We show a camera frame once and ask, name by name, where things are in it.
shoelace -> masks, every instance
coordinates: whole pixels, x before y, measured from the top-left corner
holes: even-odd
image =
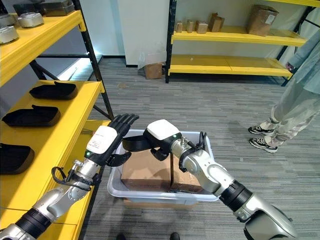
[[[256,138],[255,141],[258,143],[258,144],[264,144],[264,145],[268,145],[266,143],[266,140],[264,138]]]

cardboard box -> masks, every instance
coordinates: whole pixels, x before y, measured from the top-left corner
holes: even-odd
[[[187,20],[186,22],[186,31],[187,33],[192,33],[195,29],[195,22],[192,20]]]
[[[198,193],[203,190],[197,178],[190,172],[182,172],[179,169],[179,158],[170,155],[171,160],[171,191]]]
[[[162,77],[162,63],[148,64],[143,67],[146,79],[160,79]]]
[[[208,29],[208,24],[205,21],[196,21],[195,30],[198,34],[205,34]]]
[[[210,20],[209,20],[209,24],[208,24],[208,28],[209,28],[210,31],[212,30],[212,27],[214,26],[214,22],[215,22],[216,17],[218,17],[218,13],[217,12],[211,14],[211,17],[210,17]]]
[[[171,161],[157,160],[150,150],[133,152],[123,165],[121,181],[130,190],[168,192]]]
[[[253,5],[246,30],[249,34],[267,36],[278,11],[265,5]]]
[[[175,28],[175,31],[177,32],[177,33],[181,33],[182,32],[182,21],[178,21],[177,23],[176,23],[176,28]]]
[[[213,26],[210,29],[211,32],[214,32],[214,33],[220,32],[222,26],[224,25],[224,22],[225,22],[225,19],[223,17],[216,16],[214,18]]]

person's foot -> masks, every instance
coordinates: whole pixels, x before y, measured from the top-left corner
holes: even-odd
[[[264,134],[264,135],[272,135],[274,133],[273,129],[270,129],[270,130],[262,129],[259,125],[249,127],[248,131],[252,134]]]
[[[116,240],[126,240],[126,237],[125,237],[125,235],[123,235],[122,233],[119,233],[119,234],[116,236],[115,239],[116,239]]]
[[[177,232],[171,233],[170,240],[180,240],[179,234]]]
[[[278,151],[278,147],[273,147],[273,146],[269,146],[266,143],[265,138],[251,138],[249,140],[249,143],[254,146],[257,149],[263,149],[265,151],[267,151],[268,153],[275,153],[276,151]]]

person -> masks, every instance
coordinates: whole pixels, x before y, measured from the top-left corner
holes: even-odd
[[[305,129],[320,111],[320,30],[288,61],[286,68],[298,68],[280,101],[272,107],[269,120],[251,126],[249,143],[269,153],[278,151],[286,140]]]

black and white sneaker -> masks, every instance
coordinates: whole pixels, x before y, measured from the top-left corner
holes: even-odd
[[[269,146],[266,143],[266,140],[264,138],[251,138],[249,140],[249,143],[254,146],[257,149],[263,149],[265,151],[267,151],[268,153],[275,153],[276,151],[278,151],[278,147],[273,147],[273,146]]]
[[[265,129],[262,129],[259,125],[249,127],[248,131],[252,134],[264,134],[264,135],[272,135],[274,133],[274,129],[265,130]]]

